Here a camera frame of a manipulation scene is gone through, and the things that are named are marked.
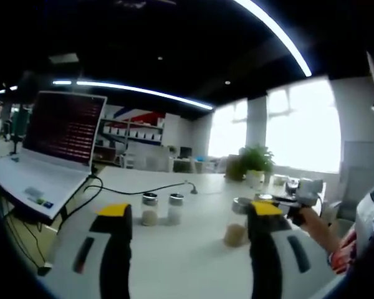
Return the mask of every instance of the bottle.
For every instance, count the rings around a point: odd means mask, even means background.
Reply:
[[[230,247],[239,247],[247,240],[247,208],[252,199],[237,197],[233,199],[224,243]]]
[[[179,193],[172,193],[169,196],[168,224],[179,225],[183,212],[184,196]]]
[[[141,199],[141,224],[154,226],[158,222],[158,196],[155,193],[144,193]]]

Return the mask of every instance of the bright window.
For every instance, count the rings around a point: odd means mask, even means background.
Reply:
[[[209,138],[209,156],[238,154],[239,149],[245,146],[247,111],[247,99],[216,109]]]
[[[267,97],[266,146],[277,165],[337,173],[341,132],[326,78],[271,90]]]

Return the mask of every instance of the floor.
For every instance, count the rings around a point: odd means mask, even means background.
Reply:
[[[12,150],[13,143],[5,142],[0,138],[0,157],[6,156]],[[96,167],[98,168],[98,171],[100,171],[105,166],[96,165]],[[88,180],[68,202],[66,205],[68,213],[75,209],[77,200],[83,193],[84,187],[89,184],[90,180]],[[4,210],[7,210],[7,208],[11,206],[5,198],[1,198],[1,205]],[[18,250],[19,255],[25,260],[26,264],[33,272],[36,273],[37,267],[43,266],[45,261],[50,262],[50,260],[52,260],[52,244],[56,238],[57,229],[62,222],[61,216],[58,216],[50,227],[44,224],[39,224],[39,229],[41,228],[41,231],[39,231],[36,224],[22,222],[14,217],[13,213],[6,215],[4,221],[6,223],[8,236],[10,236],[11,240],[14,242],[14,247]]]

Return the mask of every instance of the ceiling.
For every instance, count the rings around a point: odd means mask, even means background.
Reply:
[[[294,41],[314,76],[366,75],[353,12],[342,2],[255,1]],[[305,78],[275,35],[233,0],[46,0],[12,11],[0,18],[0,89],[32,70],[43,78],[41,89],[67,90],[51,80],[83,78],[219,106]],[[79,62],[49,59],[65,53],[76,53]],[[89,92],[189,119],[209,112],[142,93]]]

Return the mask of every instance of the white laptop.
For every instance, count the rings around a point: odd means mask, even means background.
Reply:
[[[50,223],[91,174],[107,98],[40,92],[19,154],[0,158],[0,186],[15,207]]]

